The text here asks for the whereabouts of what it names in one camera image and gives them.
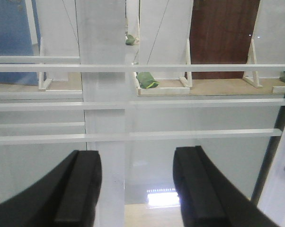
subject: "white wall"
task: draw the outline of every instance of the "white wall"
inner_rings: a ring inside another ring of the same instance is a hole
[[[259,64],[285,64],[285,0],[261,0],[253,38]],[[279,77],[279,72],[259,72]]]
[[[186,63],[185,50],[191,26],[192,7],[193,0],[183,0],[181,4],[178,0],[141,2],[139,64]],[[152,75],[155,78],[178,79],[184,76],[184,73],[153,72]]]
[[[36,0],[46,56],[78,56],[78,35],[74,0]],[[68,73],[48,72],[54,80],[68,80]]]

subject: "wooden floor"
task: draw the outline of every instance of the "wooden floor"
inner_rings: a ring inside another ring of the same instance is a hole
[[[180,207],[149,209],[147,204],[125,205],[125,227],[183,227]]]

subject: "fluorescent light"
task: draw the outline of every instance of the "fluorescent light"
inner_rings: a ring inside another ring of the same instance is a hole
[[[153,208],[179,206],[177,192],[160,192],[148,194],[148,204]]]

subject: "white vertical pillar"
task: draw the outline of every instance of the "white vertical pillar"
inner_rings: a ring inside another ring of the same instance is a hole
[[[127,1],[128,34],[138,36],[138,9],[139,0]]]
[[[36,34],[36,26],[34,21],[34,15],[33,15],[33,7],[32,7],[32,1],[26,0],[26,10],[27,10],[27,18],[29,23],[29,29],[30,29],[30,37],[32,45],[37,44],[37,34]]]
[[[285,217],[285,128],[257,207],[278,225],[282,224]]]
[[[76,0],[81,64],[125,63],[125,0]],[[82,73],[84,101],[125,99],[124,73]],[[85,111],[86,133],[125,131],[124,110]],[[100,152],[103,180],[95,226],[123,227],[125,143],[87,143]]]

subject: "white metal rail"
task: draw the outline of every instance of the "white metal rail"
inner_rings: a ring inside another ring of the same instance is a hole
[[[0,72],[216,72],[285,71],[285,64],[84,65],[0,64]]]
[[[220,99],[220,100],[160,100],[129,102],[54,102],[1,103],[0,112],[9,111],[63,111],[63,110],[117,110],[200,107],[285,106],[285,98]]]
[[[279,129],[238,129],[204,131],[146,131],[130,133],[0,136],[0,145],[114,142],[133,140],[177,140],[205,138],[243,138],[280,136]]]
[[[0,100],[82,99],[82,91],[0,92]]]
[[[0,63],[79,64],[79,56],[0,56]]]
[[[0,129],[83,127],[85,122],[0,124]]]

